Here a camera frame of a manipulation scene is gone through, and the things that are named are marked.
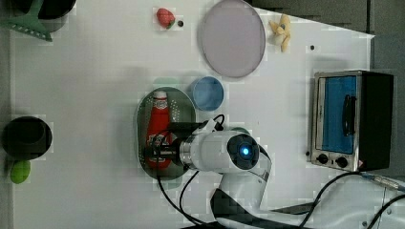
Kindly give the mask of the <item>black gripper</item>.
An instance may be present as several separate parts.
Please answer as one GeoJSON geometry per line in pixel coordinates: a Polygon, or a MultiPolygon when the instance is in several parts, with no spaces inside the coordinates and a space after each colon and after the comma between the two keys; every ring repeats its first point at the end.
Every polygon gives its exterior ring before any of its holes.
{"type": "Polygon", "coordinates": [[[147,144],[142,150],[142,155],[145,158],[160,157],[179,161],[181,144],[202,125],[202,122],[171,122],[163,132],[167,136],[173,135],[175,139],[171,143],[158,143],[152,139],[152,143],[147,144]]]}

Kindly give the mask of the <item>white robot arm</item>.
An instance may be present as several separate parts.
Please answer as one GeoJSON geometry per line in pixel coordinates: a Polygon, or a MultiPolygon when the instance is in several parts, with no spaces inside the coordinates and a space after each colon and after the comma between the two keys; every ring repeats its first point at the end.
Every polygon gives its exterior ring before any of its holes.
{"type": "Polygon", "coordinates": [[[404,229],[404,219],[390,215],[393,205],[404,203],[404,186],[384,177],[364,172],[341,174],[326,183],[309,208],[299,213],[260,208],[271,169],[271,160],[251,135],[225,131],[221,123],[173,122],[148,134],[139,149],[140,158],[154,171],[157,179],[168,177],[162,168],[166,159],[185,171],[215,172],[222,176],[210,206],[214,218],[227,229],[354,229],[356,221],[366,229],[377,229],[387,219],[391,229],[404,229]],[[393,198],[362,198],[358,193],[323,199],[322,195],[343,177],[362,177],[379,190],[391,189],[393,198]]]}

